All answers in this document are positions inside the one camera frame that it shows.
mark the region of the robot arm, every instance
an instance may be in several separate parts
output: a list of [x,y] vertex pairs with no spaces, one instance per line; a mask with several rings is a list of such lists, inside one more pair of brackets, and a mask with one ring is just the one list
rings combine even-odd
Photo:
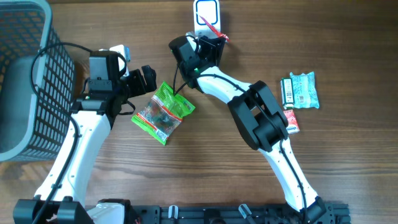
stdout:
[[[326,209],[321,198],[307,182],[294,157],[286,130],[288,125],[286,117],[265,83],[261,81],[253,85],[243,83],[219,70],[218,65],[224,42],[223,38],[193,39],[189,35],[171,41],[169,47],[177,60],[183,79],[190,88],[213,95],[228,105],[242,138],[252,149],[261,152],[271,165],[283,188],[286,202],[297,212],[303,213],[306,210],[305,216],[309,223],[317,220],[326,212]],[[211,74],[226,78],[230,82],[209,76]],[[239,86],[241,90],[235,88],[231,82]],[[263,106],[267,119],[264,114],[252,114],[251,110],[255,108],[252,101]],[[280,135],[283,135],[284,139],[282,149]]]

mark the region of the basket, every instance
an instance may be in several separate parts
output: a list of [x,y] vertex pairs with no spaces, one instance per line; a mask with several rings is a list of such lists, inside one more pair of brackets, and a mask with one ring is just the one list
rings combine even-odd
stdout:
[[[59,42],[45,1],[0,0],[0,161],[56,158],[69,119],[44,106],[30,87],[29,70],[40,48]],[[35,63],[34,83],[49,103],[69,111],[75,65],[64,46]]]

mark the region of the plastic basket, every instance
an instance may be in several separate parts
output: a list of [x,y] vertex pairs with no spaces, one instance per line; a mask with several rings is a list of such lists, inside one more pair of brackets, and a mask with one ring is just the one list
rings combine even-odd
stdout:
[[[69,119],[33,94],[29,69],[40,48],[59,42],[45,1],[0,0],[0,161],[54,159]],[[75,65],[64,46],[43,54],[34,67],[40,95],[69,111]]]

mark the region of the wood grain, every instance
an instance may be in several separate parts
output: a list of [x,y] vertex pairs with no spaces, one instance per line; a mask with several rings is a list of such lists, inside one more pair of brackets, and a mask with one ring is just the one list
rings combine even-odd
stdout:
[[[60,37],[91,49],[125,44],[129,68],[150,65],[172,82],[168,43],[193,29],[192,2],[55,4]],[[398,220],[398,3],[395,1],[222,1],[231,44],[221,69],[244,82],[314,71],[321,108],[295,110],[297,160],[324,200],[348,203],[353,223]],[[86,70],[87,54],[69,49]],[[83,74],[76,88],[80,88]],[[134,205],[284,203],[265,159],[241,139],[222,102],[185,88],[197,108],[166,146],[119,116],[99,152],[86,204],[128,198]],[[151,94],[132,98],[141,109]],[[0,223],[31,198],[52,162],[0,164]]]

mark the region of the small green and white box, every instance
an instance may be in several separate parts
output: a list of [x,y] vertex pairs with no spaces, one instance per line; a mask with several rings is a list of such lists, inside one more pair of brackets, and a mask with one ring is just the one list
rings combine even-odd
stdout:
[[286,109],[294,108],[293,84],[291,78],[282,78],[280,81],[282,90],[282,106]]

